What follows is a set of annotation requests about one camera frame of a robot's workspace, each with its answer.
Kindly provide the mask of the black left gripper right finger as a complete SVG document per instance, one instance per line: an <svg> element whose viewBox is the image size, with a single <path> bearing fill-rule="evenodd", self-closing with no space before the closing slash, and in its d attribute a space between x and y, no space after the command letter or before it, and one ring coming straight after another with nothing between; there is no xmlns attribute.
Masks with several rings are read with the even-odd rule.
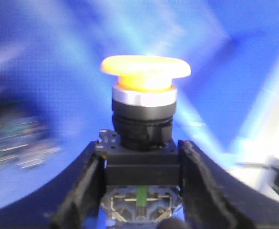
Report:
<svg viewBox="0 0 279 229"><path fill-rule="evenodd" d="M178 141L185 223L192 229L253 229L226 201L210 169L190 141Z"/></svg>

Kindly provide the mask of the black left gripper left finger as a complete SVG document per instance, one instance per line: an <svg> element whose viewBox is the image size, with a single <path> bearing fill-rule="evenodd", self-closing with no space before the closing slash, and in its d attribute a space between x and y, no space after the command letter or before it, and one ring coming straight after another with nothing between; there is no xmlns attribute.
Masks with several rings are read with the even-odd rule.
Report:
<svg viewBox="0 0 279 229"><path fill-rule="evenodd" d="M95 153L95 142L82 152L84 168L59 209L51 216L50 229L82 229L87 218L97 218L106 190L104 159Z"/></svg>

